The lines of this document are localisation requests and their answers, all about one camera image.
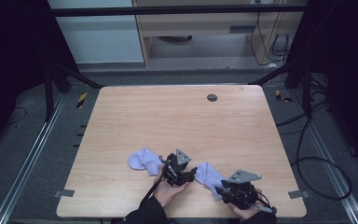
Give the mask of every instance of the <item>metal track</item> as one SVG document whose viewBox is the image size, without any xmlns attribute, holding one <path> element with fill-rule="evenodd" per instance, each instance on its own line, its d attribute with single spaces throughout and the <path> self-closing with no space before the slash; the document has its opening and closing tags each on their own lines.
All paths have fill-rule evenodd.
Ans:
<svg viewBox="0 0 358 224">
<path fill-rule="evenodd" d="M 65 99 L 66 93 L 59 93 L 57 102 L 55 104 L 55 111 L 52 114 L 51 118 L 45 122 L 40 131 L 39 135 L 37 136 L 34 145 L 28 154 L 27 159 L 25 160 L 24 164 L 21 167 L 19 174 L 16 177 L 9 193 L 7 194 L 5 200 L 2 202 L 0 206 L 0 224 L 6 224 L 14 206 L 17 203 L 17 200 L 20 198 L 22 190 L 24 189 L 25 184 L 34 169 L 34 165 L 36 164 L 37 158 L 40 155 L 40 152 L 45 145 L 48 136 L 51 132 L 51 129 L 54 126 L 54 123 L 60 114 L 62 109 L 62 103 Z"/>
<path fill-rule="evenodd" d="M 302 97 L 300 96 L 300 93 L 298 93 L 298 91 L 296 90 L 289 91 L 293 96 L 293 99 L 300 112 L 304 113 L 303 107 L 301 105 Z M 320 136 L 318 129 L 313 122 L 310 124 L 310 136 L 312 138 L 312 141 L 315 143 L 316 150 L 319 156 L 323 159 L 334 162 L 333 157 L 328 152 L 327 146 L 324 144 L 324 140 Z M 338 195 L 345 195 L 345 193 L 348 192 L 349 186 L 345 181 L 345 178 L 342 173 L 329 164 L 325 165 L 325 169 L 327 174 L 330 176 L 334 188 L 336 189 L 336 193 Z M 356 201 L 354 195 L 351 194 L 348 198 L 342 200 L 342 204 L 347 211 L 351 222 L 354 224 L 358 224 L 358 202 Z"/>
</svg>

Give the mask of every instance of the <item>yellow and black tape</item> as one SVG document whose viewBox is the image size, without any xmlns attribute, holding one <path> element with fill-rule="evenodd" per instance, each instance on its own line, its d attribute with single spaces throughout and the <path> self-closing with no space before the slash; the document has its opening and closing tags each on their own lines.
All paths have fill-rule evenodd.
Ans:
<svg viewBox="0 0 358 224">
<path fill-rule="evenodd" d="M 283 100 L 283 101 L 288 102 L 288 103 L 292 102 L 292 98 L 282 97 L 281 92 L 278 91 L 278 90 L 275 91 L 275 97 L 278 100 Z"/>
<path fill-rule="evenodd" d="M 84 101 L 86 100 L 86 97 L 87 97 L 86 92 L 81 93 L 79 101 L 77 102 L 76 108 L 81 108 L 81 106 L 84 104 Z"/>
</svg>

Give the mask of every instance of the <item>black backdrop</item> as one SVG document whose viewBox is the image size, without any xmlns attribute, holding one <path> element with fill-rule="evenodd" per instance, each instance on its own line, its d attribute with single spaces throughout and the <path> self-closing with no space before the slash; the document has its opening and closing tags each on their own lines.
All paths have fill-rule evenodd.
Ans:
<svg viewBox="0 0 358 224">
<path fill-rule="evenodd" d="M 58 63 L 78 72 L 55 18 L 31 18 L 21 13 L 25 8 L 50 9 L 46 0 L 0 0 L 0 130 L 18 94 L 43 83 L 46 60 L 38 46 L 47 47 Z M 65 79 L 65 74 L 54 76 Z"/>
<path fill-rule="evenodd" d="M 311 72 L 326 75 L 328 100 L 358 155 L 358 1 L 336 1 L 309 0 L 322 7 L 304 13 L 288 60 L 312 37 L 306 50 Z"/>
</svg>

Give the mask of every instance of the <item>person's left hand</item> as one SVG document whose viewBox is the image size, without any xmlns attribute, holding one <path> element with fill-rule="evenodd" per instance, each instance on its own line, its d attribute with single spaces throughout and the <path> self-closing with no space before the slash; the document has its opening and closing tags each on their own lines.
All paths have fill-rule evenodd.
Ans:
<svg viewBox="0 0 358 224">
<path fill-rule="evenodd" d="M 158 167 L 158 177 L 155 179 L 154 181 L 155 183 L 158 181 L 158 178 L 161 176 L 163 168 L 164 168 L 164 164 L 161 164 Z M 159 183 L 158 187 L 153 192 L 153 196 L 158 200 L 158 202 L 161 204 L 162 207 L 165 207 L 167 204 L 169 204 L 172 201 L 172 199 L 177 194 L 185 191 L 185 189 L 189 184 L 190 182 L 186 182 L 182 186 L 176 186 L 176 185 L 171 186 L 170 184 L 167 183 L 166 180 L 163 180 L 161 181 L 161 183 Z"/>
</svg>

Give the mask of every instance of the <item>human hand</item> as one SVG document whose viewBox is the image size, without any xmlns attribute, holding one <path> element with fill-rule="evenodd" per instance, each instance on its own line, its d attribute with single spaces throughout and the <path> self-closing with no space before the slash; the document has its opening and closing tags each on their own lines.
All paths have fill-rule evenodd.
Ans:
<svg viewBox="0 0 358 224">
<path fill-rule="evenodd" d="M 155 183 L 158 181 L 158 178 L 161 176 L 163 168 L 164 168 L 164 164 L 161 164 L 158 167 L 158 177 L 154 180 Z M 171 186 L 170 184 L 167 183 L 167 180 L 163 180 L 161 181 L 161 183 L 159 183 L 158 187 L 153 192 L 153 195 L 157 199 L 157 201 L 161 204 L 161 206 L 165 207 L 167 204 L 169 204 L 172 201 L 172 199 L 177 194 L 179 194 L 182 191 L 185 191 L 189 184 L 190 182 L 186 182 L 182 186 L 176 186 L 176 185 Z"/>
<path fill-rule="evenodd" d="M 255 189 L 257 192 L 261 193 L 261 189 Z M 260 211 L 258 207 L 264 206 L 261 202 L 257 201 L 255 202 L 255 205 L 246 209 L 246 210 L 240 210 L 237 206 L 235 206 L 233 203 L 228 203 L 227 206 L 238 216 L 240 216 L 242 219 L 246 220 L 252 216 L 254 216 L 256 213 Z"/>
</svg>

